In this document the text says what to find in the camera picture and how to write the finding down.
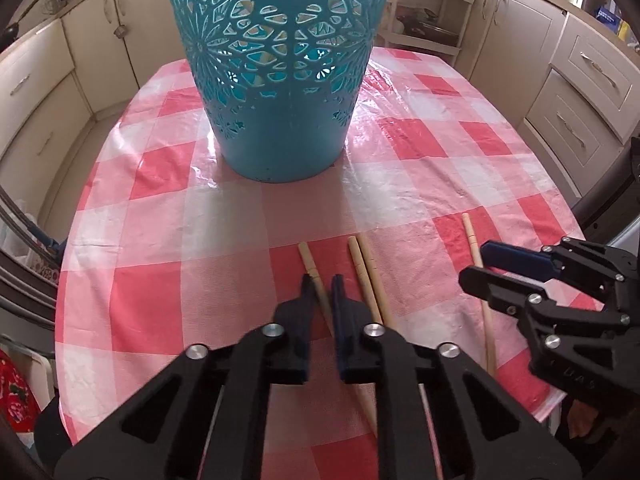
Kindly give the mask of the red white checkered tablecloth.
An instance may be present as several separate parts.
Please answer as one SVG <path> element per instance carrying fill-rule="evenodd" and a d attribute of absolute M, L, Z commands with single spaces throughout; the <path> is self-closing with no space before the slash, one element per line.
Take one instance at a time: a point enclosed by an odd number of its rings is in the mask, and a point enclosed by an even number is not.
<path fill-rule="evenodd" d="M 459 287 L 479 240 L 539 249 L 582 230 L 516 131 L 439 58 L 375 49 L 344 150 L 322 174 L 260 183 L 221 157 L 186 62 L 163 66 L 108 135 L 79 199 L 58 285 L 63 425 L 88 432 L 190 344 L 219 348 L 296 297 L 307 244 L 360 295 L 364 235 L 404 337 L 485 354 Z"/>

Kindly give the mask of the white rolling storage cart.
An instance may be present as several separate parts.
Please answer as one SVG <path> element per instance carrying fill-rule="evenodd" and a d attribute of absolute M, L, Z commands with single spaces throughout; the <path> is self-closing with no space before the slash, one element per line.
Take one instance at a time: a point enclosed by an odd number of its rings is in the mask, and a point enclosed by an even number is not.
<path fill-rule="evenodd" d="M 386 0 L 376 43 L 454 65 L 476 0 Z"/>

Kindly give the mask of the blue perforated plastic basket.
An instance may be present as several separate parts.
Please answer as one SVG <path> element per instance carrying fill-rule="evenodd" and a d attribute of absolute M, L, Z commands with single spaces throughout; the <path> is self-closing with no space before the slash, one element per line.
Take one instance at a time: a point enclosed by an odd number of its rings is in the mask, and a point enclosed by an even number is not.
<path fill-rule="evenodd" d="M 170 0 L 229 166 L 307 179 L 344 148 L 386 0 Z"/>

